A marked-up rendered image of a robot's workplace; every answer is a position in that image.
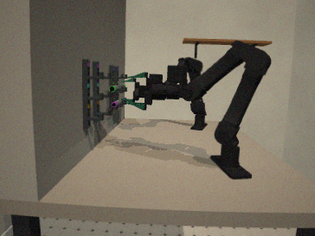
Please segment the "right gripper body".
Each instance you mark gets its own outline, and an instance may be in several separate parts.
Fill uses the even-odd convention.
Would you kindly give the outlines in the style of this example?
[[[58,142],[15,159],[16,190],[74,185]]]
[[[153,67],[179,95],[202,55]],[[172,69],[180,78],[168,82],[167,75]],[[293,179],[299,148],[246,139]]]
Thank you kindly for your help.
[[[135,88],[138,88],[139,83],[136,82],[136,79],[134,79],[134,82],[135,82]],[[132,102],[135,102],[135,100],[139,100],[138,96],[134,94],[135,93],[135,88],[134,88],[134,91],[133,91],[133,101]]]

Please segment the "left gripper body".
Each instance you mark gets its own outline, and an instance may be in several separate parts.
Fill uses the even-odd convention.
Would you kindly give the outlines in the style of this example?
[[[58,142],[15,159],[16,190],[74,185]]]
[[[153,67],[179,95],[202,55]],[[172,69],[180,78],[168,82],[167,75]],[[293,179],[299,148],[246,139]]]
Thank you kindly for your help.
[[[146,90],[145,90],[145,108],[147,105],[152,104],[152,99],[166,99],[166,84],[152,84],[153,78],[148,78],[148,73],[145,73],[146,78]],[[152,81],[151,81],[152,79]]]

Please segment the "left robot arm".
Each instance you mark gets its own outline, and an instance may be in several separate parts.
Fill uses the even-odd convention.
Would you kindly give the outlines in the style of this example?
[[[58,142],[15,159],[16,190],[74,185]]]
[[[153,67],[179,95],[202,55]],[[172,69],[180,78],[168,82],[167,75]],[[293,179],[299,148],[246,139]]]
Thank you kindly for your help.
[[[232,48],[220,60],[190,83],[187,80],[186,66],[168,66],[167,81],[170,84],[167,84],[164,93],[167,99],[198,100],[214,84],[245,61],[241,82],[227,112],[215,129],[215,140],[218,143],[220,141],[222,145],[222,159],[219,162],[221,155],[210,156],[210,159],[231,179],[251,179],[252,174],[239,163],[240,147],[237,148],[239,140],[236,135],[263,74],[266,75],[271,66],[271,58],[265,51],[242,41],[234,41],[231,46]]]

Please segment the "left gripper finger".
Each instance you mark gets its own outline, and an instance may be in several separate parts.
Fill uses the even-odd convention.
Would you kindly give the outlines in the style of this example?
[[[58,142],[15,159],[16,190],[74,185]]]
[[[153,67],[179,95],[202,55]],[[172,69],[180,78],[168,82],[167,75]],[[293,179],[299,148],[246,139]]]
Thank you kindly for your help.
[[[134,105],[134,106],[136,106],[137,108],[139,108],[141,110],[144,110],[144,108],[145,108],[145,103],[126,102],[126,104]],[[141,104],[141,105],[135,105],[135,104]]]
[[[145,72],[126,78],[145,78]]]

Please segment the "beige wall panel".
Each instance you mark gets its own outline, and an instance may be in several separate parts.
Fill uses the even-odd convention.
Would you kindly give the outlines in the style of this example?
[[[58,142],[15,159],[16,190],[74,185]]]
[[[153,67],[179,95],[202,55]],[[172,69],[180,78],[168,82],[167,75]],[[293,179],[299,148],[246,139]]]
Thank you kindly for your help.
[[[125,77],[126,0],[0,0],[0,199],[39,202],[124,118],[83,128],[82,59]]]

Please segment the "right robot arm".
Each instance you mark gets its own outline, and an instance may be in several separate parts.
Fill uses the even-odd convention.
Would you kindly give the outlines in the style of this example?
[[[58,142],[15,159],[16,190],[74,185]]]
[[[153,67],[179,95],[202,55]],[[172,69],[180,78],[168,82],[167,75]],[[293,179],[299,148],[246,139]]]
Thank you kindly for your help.
[[[196,77],[201,75],[201,71],[203,69],[203,64],[201,61],[198,61],[190,57],[186,57],[185,60],[184,58],[182,59],[179,58],[178,61],[179,61],[177,64],[178,66],[186,66],[188,68],[187,73],[189,73],[190,81],[194,80]],[[153,78],[153,82],[163,83],[162,74],[150,73],[149,78]],[[146,89],[139,89],[139,88],[146,88],[146,86],[138,86],[138,88],[135,88],[135,95],[137,95],[138,98],[144,98]],[[195,114],[195,123],[192,127],[190,127],[191,130],[202,131],[208,125],[207,123],[205,123],[204,125],[205,116],[207,116],[207,113],[204,108],[205,108],[205,103],[203,103],[203,97],[201,97],[198,100],[191,101],[190,109]]]

